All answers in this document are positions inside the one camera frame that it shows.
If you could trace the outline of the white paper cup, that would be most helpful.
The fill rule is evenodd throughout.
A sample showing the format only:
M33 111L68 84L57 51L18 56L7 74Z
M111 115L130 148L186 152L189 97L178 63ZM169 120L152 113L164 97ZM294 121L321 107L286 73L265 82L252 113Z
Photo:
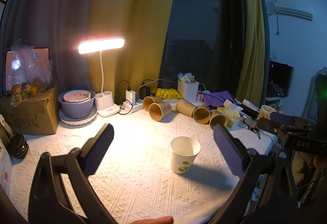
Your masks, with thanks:
M176 137L170 143L170 168L175 174L189 171L195 158L201 151L201 144L190 137Z

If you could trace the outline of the brown paper cup far right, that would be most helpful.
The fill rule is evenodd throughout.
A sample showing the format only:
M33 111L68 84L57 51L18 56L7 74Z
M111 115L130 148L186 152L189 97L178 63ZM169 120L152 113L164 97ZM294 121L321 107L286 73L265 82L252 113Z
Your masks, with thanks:
M226 127L227 123L227 118L222 113L220 113L218 110L211 111L211 117L209 119L209 126L211 129L213 129L218 124L222 127Z

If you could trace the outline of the brown paper cup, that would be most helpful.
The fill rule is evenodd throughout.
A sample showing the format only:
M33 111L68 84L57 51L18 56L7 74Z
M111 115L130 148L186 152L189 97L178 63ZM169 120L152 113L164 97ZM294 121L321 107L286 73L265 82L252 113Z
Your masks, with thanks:
M184 98L180 98L176 104L176 112L182 113L188 117L193 117L196 106Z
M211 112L206 105L197 107L193 112L193 119L196 123L207 124L210 120Z
M143 108L148 111L150 105L153 103L162 103L162 99L159 97L147 96L143 99Z
M171 112L172 106L169 103L152 103L149 106L149 115L156 122L159 122Z
M218 110L211 111L211 117L209 119L209 126L211 129L213 129L218 124L222 127L226 127L227 123L227 118L222 113L220 113Z

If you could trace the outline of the brown paper cup right middle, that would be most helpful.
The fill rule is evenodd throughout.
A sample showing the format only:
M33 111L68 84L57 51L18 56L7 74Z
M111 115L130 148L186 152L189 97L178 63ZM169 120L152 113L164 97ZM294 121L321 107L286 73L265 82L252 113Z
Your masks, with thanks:
M207 124L210 120L211 112L206 105L197 107L193 112L193 119L196 123Z

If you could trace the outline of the brown paper cup front left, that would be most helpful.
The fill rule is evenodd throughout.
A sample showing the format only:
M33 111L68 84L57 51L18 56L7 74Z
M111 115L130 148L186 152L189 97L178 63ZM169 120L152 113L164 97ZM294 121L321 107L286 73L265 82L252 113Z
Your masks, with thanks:
M149 106L149 115L156 122L159 122L171 112L172 106L169 103L152 103Z

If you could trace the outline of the brown paper cup rear left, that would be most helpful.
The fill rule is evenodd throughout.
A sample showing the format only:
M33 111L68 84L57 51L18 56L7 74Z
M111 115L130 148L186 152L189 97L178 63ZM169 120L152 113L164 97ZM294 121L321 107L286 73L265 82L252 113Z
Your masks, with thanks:
M162 103L162 99L159 97L147 96L143 99L143 108L148 111L150 105L153 103Z

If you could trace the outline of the white bear mug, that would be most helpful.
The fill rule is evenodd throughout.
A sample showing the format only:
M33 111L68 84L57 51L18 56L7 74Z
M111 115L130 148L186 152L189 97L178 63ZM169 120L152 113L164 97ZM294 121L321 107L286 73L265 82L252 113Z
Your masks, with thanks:
M270 115L272 113L276 113L276 109L274 109L273 107L269 106L269 105L262 105L260 110L259 110L259 115L258 115L258 119L264 118L264 119L269 119Z

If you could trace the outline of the black monitor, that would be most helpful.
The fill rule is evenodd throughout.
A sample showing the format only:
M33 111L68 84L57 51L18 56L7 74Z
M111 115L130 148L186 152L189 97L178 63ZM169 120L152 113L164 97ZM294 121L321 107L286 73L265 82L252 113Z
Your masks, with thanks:
M287 97L293 72L294 68L288 64L270 61L266 97Z

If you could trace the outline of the white tube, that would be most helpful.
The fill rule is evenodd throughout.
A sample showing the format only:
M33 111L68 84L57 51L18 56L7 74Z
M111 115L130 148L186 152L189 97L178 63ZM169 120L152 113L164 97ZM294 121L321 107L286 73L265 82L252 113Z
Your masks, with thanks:
M256 112L259 112L259 111L260 111L260 109L259 109L256 105L254 105L252 102L250 102L250 101L247 100L247 99L244 99L244 100L242 101L242 104L243 104L244 106L246 106L247 108L250 108L250 109L253 110L253 111L256 111Z

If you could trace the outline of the yellow curtain right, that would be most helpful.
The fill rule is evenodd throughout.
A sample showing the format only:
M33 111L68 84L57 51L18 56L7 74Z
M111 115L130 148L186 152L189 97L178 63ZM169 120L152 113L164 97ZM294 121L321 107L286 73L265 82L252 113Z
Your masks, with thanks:
M265 37L262 0L245 0L244 56L236 97L259 105L264 81Z

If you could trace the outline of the yellow curtain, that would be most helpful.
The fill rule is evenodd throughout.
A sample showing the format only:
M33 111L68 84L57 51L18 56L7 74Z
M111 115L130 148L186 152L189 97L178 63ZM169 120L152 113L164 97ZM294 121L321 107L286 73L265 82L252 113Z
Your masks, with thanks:
M116 57L114 101L125 97L122 81L137 90L144 79L159 78L168 22L173 0L91 0L89 35L92 39L122 36L124 47ZM99 55L87 57L90 70L100 72ZM91 80L91 88L100 90L101 77Z
M244 56L236 97L259 105L264 81L265 37L262 0L245 0Z

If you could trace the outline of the yellow tissue pack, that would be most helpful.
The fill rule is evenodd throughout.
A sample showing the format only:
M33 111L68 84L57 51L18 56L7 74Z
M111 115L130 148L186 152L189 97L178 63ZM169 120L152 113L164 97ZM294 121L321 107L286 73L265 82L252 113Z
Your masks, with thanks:
M240 116L241 107L230 100L225 100L221 107L217 107L217 110L226 117L229 128L236 128L242 121Z

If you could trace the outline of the black round lens cap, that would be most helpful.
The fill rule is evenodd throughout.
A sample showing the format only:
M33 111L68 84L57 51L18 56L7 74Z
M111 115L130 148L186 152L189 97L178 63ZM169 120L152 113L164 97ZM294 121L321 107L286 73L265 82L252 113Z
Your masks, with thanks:
M22 134L15 134L8 144L8 152L16 159L24 159L28 148L28 143Z

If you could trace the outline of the purple cloth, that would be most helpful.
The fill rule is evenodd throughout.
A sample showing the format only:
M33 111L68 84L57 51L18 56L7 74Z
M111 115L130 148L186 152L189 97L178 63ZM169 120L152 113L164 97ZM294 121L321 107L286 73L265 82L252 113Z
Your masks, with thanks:
M235 102L234 98L228 91L213 92L213 93L204 93L203 101L207 106L213 107L222 107L225 100L229 100L232 103Z

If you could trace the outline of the white plate under bowl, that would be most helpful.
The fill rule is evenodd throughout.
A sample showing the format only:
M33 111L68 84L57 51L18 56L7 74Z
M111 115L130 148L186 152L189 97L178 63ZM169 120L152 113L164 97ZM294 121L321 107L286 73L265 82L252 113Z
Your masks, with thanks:
M80 118L69 117L68 115L65 114L63 109L60 109L58 112L59 119L64 124L73 125L73 126L88 124L89 122L95 119L96 115L97 115L97 110L95 106L92 106L92 109L89 114Z

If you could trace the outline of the cardboard box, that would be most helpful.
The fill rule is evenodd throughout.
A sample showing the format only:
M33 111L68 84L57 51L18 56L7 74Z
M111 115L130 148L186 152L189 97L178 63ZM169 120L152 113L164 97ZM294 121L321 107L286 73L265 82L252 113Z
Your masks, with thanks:
M48 136L57 131L59 123L57 90L51 88L11 107L10 98L1 98L1 115L15 133Z

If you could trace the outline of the white textured tablecloth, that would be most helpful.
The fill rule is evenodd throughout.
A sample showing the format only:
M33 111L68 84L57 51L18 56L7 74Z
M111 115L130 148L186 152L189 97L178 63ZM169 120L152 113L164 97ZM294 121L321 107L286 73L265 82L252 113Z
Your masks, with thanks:
M11 202L22 216L28 214L30 187L40 155L67 154L82 147L105 123L113 125L114 140L89 182L118 223L167 215L176 223L199 223L229 198L239 181L208 125L176 112L160 122L153 121L144 110L96 117L80 126L59 123L51 136L26 136L28 153L22 161L15 161L10 182ZM170 143L176 137L190 137L201 144L193 164L181 175L170 168Z

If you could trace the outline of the purple bowl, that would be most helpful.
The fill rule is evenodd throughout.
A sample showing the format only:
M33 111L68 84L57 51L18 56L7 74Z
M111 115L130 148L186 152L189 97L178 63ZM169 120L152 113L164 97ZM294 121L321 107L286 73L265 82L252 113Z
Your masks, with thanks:
M90 100L79 103L66 103L63 99L63 96L66 92L63 92L58 96L58 100L66 115L73 118L80 118L90 113L92 106L94 105L95 98L95 93L93 91L89 91L91 93Z

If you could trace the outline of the white lattice basket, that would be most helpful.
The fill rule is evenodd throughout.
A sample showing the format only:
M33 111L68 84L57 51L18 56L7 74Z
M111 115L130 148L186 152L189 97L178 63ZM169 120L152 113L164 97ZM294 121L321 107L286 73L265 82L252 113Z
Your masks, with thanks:
M199 82L183 83L178 80L177 91L180 95L189 102L197 101Z

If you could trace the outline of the white air conditioner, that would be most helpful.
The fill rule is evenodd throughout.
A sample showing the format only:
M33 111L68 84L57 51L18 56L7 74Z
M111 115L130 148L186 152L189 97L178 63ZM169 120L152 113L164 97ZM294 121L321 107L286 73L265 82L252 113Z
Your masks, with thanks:
M286 1L276 3L275 1L266 2L268 15L273 14L287 15L304 20L313 20L313 5L305 1Z

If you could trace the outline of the pink inner bowl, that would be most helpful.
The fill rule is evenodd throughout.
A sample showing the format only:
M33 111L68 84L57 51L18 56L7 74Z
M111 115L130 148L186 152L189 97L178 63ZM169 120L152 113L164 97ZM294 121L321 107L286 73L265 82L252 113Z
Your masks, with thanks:
M79 103L88 101L91 98L91 93L87 90L73 90L66 92L63 99L66 103Z

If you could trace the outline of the white desk lamp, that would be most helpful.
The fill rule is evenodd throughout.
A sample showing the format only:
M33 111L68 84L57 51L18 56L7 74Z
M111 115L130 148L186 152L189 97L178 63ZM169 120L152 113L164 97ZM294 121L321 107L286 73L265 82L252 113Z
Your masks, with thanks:
M101 77L100 90L95 95L94 103L97 114L103 118L119 112L119 106L114 102L115 69L117 52L124 47L124 44L125 38L122 36L100 37L78 44L80 55L99 54L100 72L91 69L90 79L94 81L97 77Z

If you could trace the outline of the yellow snack bag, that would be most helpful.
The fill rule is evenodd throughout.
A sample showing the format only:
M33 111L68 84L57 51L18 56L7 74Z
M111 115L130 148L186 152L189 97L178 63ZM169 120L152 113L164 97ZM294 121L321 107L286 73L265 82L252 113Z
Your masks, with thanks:
M162 100L179 100L180 98L182 98L182 95L174 88L157 88L155 91L155 97L158 97Z

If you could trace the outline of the white power strip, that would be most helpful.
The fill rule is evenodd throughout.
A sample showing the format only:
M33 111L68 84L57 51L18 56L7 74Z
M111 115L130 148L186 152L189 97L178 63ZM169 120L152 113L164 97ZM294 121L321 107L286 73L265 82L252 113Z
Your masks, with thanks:
M124 101L122 105L120 105L120 113L121 114L130 114L143 109L143 101L137 100L135 104L131 105L128 101Z

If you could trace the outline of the plastic bag of oranges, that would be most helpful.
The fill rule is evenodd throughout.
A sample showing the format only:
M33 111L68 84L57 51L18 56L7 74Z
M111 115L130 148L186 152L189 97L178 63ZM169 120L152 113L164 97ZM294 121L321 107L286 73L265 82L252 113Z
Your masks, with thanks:
M11 46L11 107L16 107L28 98L35 97L52 86L53 63L37 49L17 40Z

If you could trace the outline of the white charger plug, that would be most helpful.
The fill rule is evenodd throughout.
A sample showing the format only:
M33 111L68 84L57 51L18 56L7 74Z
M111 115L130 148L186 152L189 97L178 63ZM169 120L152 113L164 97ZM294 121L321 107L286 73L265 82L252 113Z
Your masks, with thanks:
M136 103L136 92L133 90L126 90L125 99L129 101L132 105Z

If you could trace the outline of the black power adapter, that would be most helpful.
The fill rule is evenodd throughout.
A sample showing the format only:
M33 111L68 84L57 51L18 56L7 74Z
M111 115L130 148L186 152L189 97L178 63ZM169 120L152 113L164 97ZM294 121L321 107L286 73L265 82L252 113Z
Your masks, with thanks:
M139 89L140 99L143 100L145 97L151 96L151 88L149 86L142 86Z

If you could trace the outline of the yellow curtain left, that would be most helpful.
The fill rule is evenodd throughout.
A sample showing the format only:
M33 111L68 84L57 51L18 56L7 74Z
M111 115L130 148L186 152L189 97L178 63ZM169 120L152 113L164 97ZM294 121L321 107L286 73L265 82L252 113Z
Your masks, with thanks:
M124 47L116 57L114 101L125 97L122 81L137 90L144 79L159 78L168 22L173 0L91 0L89 35L92 39L122 36ZM90 70L100 72L99 55L87 57ZM100 90L101 77L91 80L91 88Z

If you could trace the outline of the grey curtain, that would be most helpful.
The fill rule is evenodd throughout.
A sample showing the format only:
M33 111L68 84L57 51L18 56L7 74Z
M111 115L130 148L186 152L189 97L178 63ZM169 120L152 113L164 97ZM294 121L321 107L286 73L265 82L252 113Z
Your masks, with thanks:
M78 44L89 35L91 0L7 0L1 16L1 63L17 40L48 47L59 92L90 89L87 58Z

